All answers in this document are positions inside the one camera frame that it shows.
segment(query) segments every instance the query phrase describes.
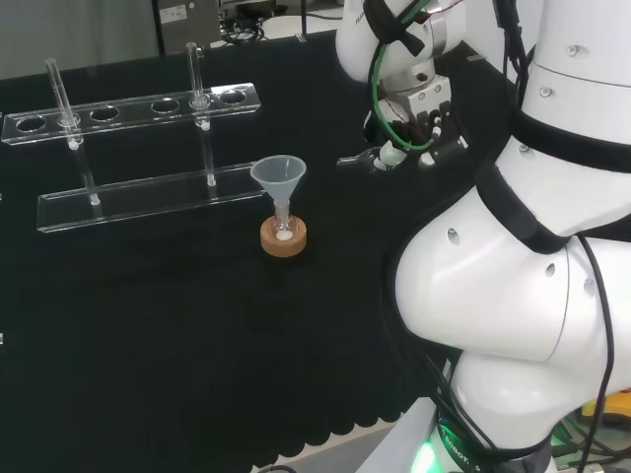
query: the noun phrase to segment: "clear acrylic test tube rack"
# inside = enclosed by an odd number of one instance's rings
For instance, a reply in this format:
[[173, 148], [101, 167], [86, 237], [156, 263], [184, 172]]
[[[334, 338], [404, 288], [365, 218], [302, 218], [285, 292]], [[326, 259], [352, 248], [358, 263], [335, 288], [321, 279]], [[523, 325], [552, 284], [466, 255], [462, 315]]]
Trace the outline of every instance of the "clear acrylic test tube rack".
[[[249, 176], [252, 163], [214, 167], [211, 120], [254, 112], [260, 100], [253, 84], [203, 89], [201, 49], [186, 46], [192, 91], [70, 106], [54, 60], [46, 68], [58, 108], [14, 113], [4, 119], [2, 141], [26, 145], [65, 138], [85, 188], [40, 195], [37, 229], [59, 232], [185, 209], [259, 197]], [[191, 120], [201, 143], [204, 169], [95, 185], [84, 151], [84, 135]]]

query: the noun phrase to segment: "white robot link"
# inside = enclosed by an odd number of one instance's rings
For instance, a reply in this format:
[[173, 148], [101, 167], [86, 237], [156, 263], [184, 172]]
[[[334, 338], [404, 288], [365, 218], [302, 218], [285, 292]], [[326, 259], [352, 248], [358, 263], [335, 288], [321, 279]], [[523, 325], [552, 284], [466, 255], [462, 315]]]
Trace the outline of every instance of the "white robot link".
[[[408, 6], [386, 3], [395, 15]], [[435, 17], [447, 31], [443, 51], [460, 41], [462, 15], [453, 8]], [[619, 60], [631, 44], [629, 18], [628, 0], [545, 0], [523, 118], [565, 134], [580, 156], [553, 157], [514, 136], [493, 167], [496, 184], [539, 231], [563, 241], [560, 247], [532, 250], [478, 185], [421, 230], [398, 264], [395, 295], [405, 325], [463, 350], [454, 395], [498, 448], [545, 444], [560, 419], [594, 400], [611, 355], [607, 341], [615, 362], [606, 393], [631, 385], [631, 244], [587, 239], [605, 296], [576, 237], [631, 213], [631, 61]], [[413, 58], [393, 43], [382, 75], [431, 59], [434, 26], [408, 31], [427, 50]], [[337, 51], [351, 77], [367, 80], [377, 45], [359, 0], [347, 0]], [[616, 163], [612, 153], [622, 159]], [[606, 337], [607, 301], [613, 340]], [[438, 436], [432, 441], [444, 470], [462, 469]], [[544, 469], [556, 471], [551, 458], [533, 471]]]

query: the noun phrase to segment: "yellow object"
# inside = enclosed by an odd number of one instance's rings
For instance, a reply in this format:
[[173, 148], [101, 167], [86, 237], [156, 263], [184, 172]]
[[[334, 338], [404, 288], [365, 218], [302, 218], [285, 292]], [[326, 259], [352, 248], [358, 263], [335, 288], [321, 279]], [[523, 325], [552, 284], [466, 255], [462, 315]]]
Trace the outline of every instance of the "yellow object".
[[[591, 417], [594, 415], [595, 409], [596, 403], [591, 402], [583, 407], [583, 415]], [[631, 391], [618, 392], [607, 396], [607, 400], [604, 403], [604, 414], [624, 416], [631, 419]]]

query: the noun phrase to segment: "green cable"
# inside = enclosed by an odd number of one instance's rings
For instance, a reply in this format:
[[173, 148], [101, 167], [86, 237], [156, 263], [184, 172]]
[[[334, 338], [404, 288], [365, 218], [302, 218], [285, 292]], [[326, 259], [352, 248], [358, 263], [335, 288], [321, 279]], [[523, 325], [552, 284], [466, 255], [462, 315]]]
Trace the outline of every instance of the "green cable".
[[[411, 23], [414, 20], [414, 18], [416, 18], [416, 15], [418, 15], [418, 13], [422, 9], [424, 9], [427, 6], [427, 4], [430, 3], [430, 1], [431, 0], [424, 0], [424, 1], [419, 2], [419, 4], [416, 5], [414, 8], [412, 8], [412, 10], [410, 10], [410, 12], [403, 18], [403, 21], [402, 21], [403, 24], [406, 25], [408, 23]], [[377, 58], [377, 62], [375, 63], [375, 70], [373, 71], [373, 108], [375, 109], [375, 113], [377, 114], [379, 121], [382, 123], [382, 125], [384, 126], [388, 134], [390, 135], [390, 138], [398, 146], [400, 146], [401, 148], [407, 151], [425, 151], [434, 144], [434, 140], [430, 139], [430, 141], [420, 146], [412, 145], [411, 143], [404, 142], [401, 138], [399, 138], [399, 136], [394, 132], [394, 130], [392, 130], [389, 123], [387, 122], [386, 117], [384, 116], [384, 112], [382, 111], [381, 106], [379, 105], [379, 71], [382, 68], [382, 62], [384, 62], [386, 49], [387, 49], [387, 45], [384, 44], [381, 46], [381, 49], [379, 51], [379, 57]]]
[[386, 54], [387, 46], [382, 46], [379, 57], [377, 58], [377, 62], [375, 63], [375, 71], [373, 72], [373, 106], [375, 112], [377, 113], [377, 117], [379, 121], [382, 123], [387, 133], [390, 135], [390, 138], [400, 147], [407, 151], [425, 151], [432, 144], [434, 140], [428, 141], [424, 145], [412, 145], [411, 143], [406, 143], [392, 130], [390, 124], [387, 122], [386, 117], [384, 116], [384, 112], [382, 111], [382, 107], [379, 105], [379, 70], [382, 67], [382, 61], [384, 60], [384, 55]]

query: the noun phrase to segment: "black tablecloth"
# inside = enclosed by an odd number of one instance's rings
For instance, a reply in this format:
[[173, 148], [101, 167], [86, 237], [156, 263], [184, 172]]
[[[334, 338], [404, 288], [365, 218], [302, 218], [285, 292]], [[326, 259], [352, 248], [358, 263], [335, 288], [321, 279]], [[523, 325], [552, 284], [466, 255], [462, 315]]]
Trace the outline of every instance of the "black tablecloth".
[[[502, 80], [466, 46], [439, 63], [471, 144], [459, 167], [386, 178], [337, 169], [366, 147], [363, 87], [333, 34], [206, 53], [206, 85], [254, 82], [262, 109], [213, 128], [218, 166], [293, 154], [309, 244], [259, 247], [268, 197], [41, 235], [37, 197], [81, 186], [61, 141], [0, 147], [0, 471], [249, 472], [423, 393], [382, 333], [392, 237], [471, 186], [507, 136]], [[184, 56], [71, 71], [72, 103], [186, 90]], [[54, 106], [45, 76], [0, 83], [5, 114]], [[97, 184], [200, 169], [191, 123], [90, 135]]]

